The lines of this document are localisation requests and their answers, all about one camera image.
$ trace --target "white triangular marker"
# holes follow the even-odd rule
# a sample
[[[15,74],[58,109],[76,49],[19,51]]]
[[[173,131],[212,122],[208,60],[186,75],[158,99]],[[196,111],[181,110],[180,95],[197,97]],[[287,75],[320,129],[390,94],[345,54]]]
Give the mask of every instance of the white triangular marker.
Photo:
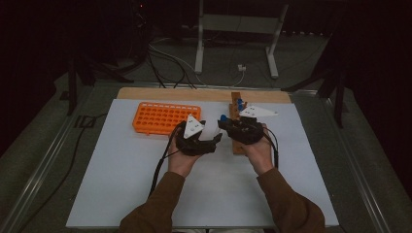
[[[257,106],[248,106],[246,109],[239,113],[239,116],[241,117],[269,117],[277,115],[277,112],[269,111]]]
[[[183,137],[188,139],[189,137],[193,136],[194,134],[203,130],[205,126],[197,121],[192,115],[188,115],[188,120],[186,122],[185,134]]]

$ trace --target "white metal stand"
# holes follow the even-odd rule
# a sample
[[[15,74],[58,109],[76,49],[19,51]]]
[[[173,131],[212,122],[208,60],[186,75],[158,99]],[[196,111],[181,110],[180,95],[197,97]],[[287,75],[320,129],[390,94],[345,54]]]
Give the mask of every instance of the white metal stand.
[[[242,17],[242,16],[223,16],[203,14],[203,0],[199,0],[199,25],[196,61],[194,72],[197,75],[202,73],[203,64],[203,30],[219,31],[239,31],[273,34],[273,40],[270,47],[266,47],[266,57],[269,65],[270,76],[272,79],[279,77],[276,68],[275,58],[273,56],[279,35],[282,31],[282,25],[285,19],[288,5],[282,7],[279,17]]]

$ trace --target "dark background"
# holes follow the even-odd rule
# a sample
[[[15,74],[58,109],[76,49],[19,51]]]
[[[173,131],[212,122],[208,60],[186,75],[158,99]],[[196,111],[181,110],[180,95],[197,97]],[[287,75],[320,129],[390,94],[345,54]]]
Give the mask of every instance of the dark background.
[[[144,4],[140,13],[164,36],[184,37],[181,26],[197,23],[197,1],[137,2]],[[247,8],[251,16],[271,14],[254,10],[248,1],[238,2],[211,0],[205,11],[236,14]],[[116,63],[121,54],[118,36],[133,27],[130,4],[127,0],[0,0],[0,154],[54,95],[53,81],[67,72],[66,39],[98,62]],[[335,64],[346,71],[346,87],[354,91],[409,196],[411,13],[406,0],[294,2],[283,27],[289,36],[303,32],[330,37],[315,73]]]

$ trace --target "brown sleeve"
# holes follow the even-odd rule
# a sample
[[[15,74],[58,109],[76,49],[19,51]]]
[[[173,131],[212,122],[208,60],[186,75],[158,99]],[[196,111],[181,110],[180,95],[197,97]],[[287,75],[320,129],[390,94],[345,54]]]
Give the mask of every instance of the brown sleeve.
[[[166,172],[145,204],[134,209],[120,223],[120,233],[170,233],[172,213],[179,201],[185,178]]]
[[[281,232],[325,232],[325,217],[321,209],[294,192],[276,168],[257,177],[257,181],[266,196],[273,221]]]

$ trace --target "human hand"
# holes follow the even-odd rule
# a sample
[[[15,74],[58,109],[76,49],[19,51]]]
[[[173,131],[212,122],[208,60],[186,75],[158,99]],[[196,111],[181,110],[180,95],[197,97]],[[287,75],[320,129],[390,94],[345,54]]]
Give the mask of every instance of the human hand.
[[[169,156],[169,159],[168,159],[169,160],[168,171],[177,173],[181,175],[182,177],[186,178],[189,175],[194,163],[200,157],[200,155],[195,155],[195,156],[185,155],[184,153],[178,150],[179,149],[177,149],[176,147],[176,136],[175,136],[172,139],[172,143],[170,144],[169,151],[168,151],[169,154],[173,153],[172,155]]]
[[[268,135],[266,124],[262,124],[263,132]],[[273,168],[272,147],[270,142],[262,137],[258,142],[250,145],[242,144],[245,155],[249,158],[258,176]]]

